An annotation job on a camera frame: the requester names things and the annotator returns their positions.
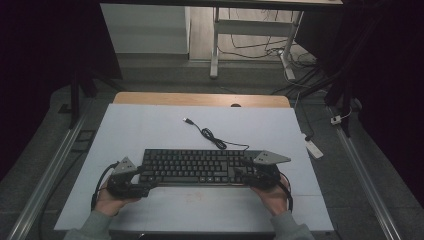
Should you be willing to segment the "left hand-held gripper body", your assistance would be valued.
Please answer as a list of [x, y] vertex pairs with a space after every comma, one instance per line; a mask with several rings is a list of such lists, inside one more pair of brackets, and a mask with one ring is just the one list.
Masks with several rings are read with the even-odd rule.
[[140, 173], [141, 170], [128, 157], [124, 157], [114, 168], [107, 181], [108, 192], [112, 196], [121, 199], [147, 197], [149, 185], [132, 182], [133, 178]]

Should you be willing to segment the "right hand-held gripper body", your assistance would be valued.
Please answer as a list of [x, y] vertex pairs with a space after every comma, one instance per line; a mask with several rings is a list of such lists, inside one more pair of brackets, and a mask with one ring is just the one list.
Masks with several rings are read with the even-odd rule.
[[246, 167], [251, 167], [254, 170], [254, 174], [244, 175], [243, 177], [251, 177], [256, 179], [257, 184], [250, 187], [256, 187], [261, 190], [268, 190], [280, 182], [280, 171], [277, 165], [290, 161], [291, 159], [289, 157], [267, 150], [246, 151], [243, 158], [243, 165]]

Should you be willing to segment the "black keyboard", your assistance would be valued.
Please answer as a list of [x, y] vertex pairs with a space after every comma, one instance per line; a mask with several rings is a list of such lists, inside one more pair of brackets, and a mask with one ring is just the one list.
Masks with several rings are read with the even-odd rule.
[[235, 167], [246, 167], [250, 150], [146, 149], [139, 182], [158, 181], [160, 186], [243, 186]]

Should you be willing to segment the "person's right hand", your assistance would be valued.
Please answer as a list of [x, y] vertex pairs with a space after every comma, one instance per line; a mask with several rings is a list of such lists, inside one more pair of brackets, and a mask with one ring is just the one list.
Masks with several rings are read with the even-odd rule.
[[261, 190], [255, 187], [252, 187], [251, 190], [259, 196], [272, 216], [278, 216], [288, 210], [287, 194], [279, 185], [268, 190]]

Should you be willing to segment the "person's left hand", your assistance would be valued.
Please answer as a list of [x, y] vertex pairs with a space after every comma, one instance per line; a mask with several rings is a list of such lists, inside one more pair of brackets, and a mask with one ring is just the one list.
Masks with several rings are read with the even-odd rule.
[[139, 198], [120, 199], [112, 196], [107, 190], [107, 182], [104, 182], [98, 192], [94, 210], [106, 216], [113, 217], [127, 204], [139, 201]]

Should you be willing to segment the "white power strip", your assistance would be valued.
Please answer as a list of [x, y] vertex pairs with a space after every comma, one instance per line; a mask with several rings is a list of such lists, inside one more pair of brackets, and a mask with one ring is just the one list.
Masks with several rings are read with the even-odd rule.
[[306, 134], [303, 134], [303, 139], [305, 143], [305, 147], [308, 151], [308, 153], [314, 158], [314, 159], [320, 159], [324, 156], [324, 154], [321, 152], [321, 150], [313, 143], [311, 138], [307, 136]]

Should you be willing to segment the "black metal stand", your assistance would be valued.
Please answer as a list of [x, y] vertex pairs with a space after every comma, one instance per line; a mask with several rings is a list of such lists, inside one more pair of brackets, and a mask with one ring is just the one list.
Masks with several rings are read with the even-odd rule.
[[70, 129], [73, 129], [79, 119], [79, 90], [82, 90], [87, 97], [95, 97], [97, 88], [94, 84], [94, 73], [89, 68], [76, 69], [71, 79], [71, 122]]
[[330, 91], [324, 98], [328, 106], [335, 106], [339, 99], [342, 100], [340, 127], [346, 137], [350, 137], [349, 116], [351, 114], [353, 71], [358, 58], [363, 53], [365, 45], [379, 21], [379, 16], [367, 19], [366, 24], [359, 32], [359, 36], [354, 41], [352, 50], [340, 70], [333, 76]]

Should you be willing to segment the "grey cabinet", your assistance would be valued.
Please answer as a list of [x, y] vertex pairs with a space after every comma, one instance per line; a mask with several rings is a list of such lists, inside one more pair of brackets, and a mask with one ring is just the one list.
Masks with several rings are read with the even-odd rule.
[[100, 4], [116, 53], [187, 54], [190, 8]]

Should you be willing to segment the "black curtain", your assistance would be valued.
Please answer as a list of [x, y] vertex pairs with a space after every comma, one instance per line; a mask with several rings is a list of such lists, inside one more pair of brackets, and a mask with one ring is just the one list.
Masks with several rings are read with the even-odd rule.
[[122, 77], [101, 0], [0, 0], [0, 180], [77, 78]]
[[424, 207], [424, 0], [342, 0], [304, 13], [296, 41], [337, 74], [325, 101], [346, 91], [359, 120]]

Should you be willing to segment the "aluminium rail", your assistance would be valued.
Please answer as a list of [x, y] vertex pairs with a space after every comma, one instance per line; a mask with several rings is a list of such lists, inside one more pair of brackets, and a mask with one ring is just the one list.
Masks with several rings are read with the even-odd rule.
[[339, 139], [346, 151], [348, 159], [357, 175], [359, 183], [368, 199], [368, 203], [374, 211], [381, 229], [387, 240], [402, 240], [401, 234], [374, 182], [371, 179], [362, 159], [350, 137], [348, 137], [341, 127], [341, 124], [335, 124]]
[[75, 142], [75, 139], [86, 118], [87, 111], [84, 110], [80, 114], [80, 117], [76, 120], [74, 126], [67, 131], [65, 138], [62, 140], [58, 150], [52, 157], [41, 177], [41, 180], [36, 185], [6, 240], [25, 240], [38, 214], [40, 213], [43, 204], [47, 200], [48, 194], [52, 190], [53, 184], [58, 177], [58, 174], [65, 163], [71, 147]]

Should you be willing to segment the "white desk frame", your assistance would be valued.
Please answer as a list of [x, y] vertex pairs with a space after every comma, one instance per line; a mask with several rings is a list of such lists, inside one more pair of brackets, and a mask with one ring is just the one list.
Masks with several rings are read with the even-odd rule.
[[220, 8], [215, 7], [213, 12], [213, 45], [211, 50], [210, 78], [218, 77], [218, 40], [220, 35], [241, 35], [241, 36], [266, 36], [283, 37], [285, 45], [282, 50], [277, 51], [283, 68], [285, 77], [291, 81], [295, 79], [295, 74], [289, 63], [289, 54], [294, 43], [295, 36], [303, 17], [302, 11], [294, 11], [293, 19], [289, 22], [269, 22], [254, 20], [235, 20], [228, 17], [220, 19]]

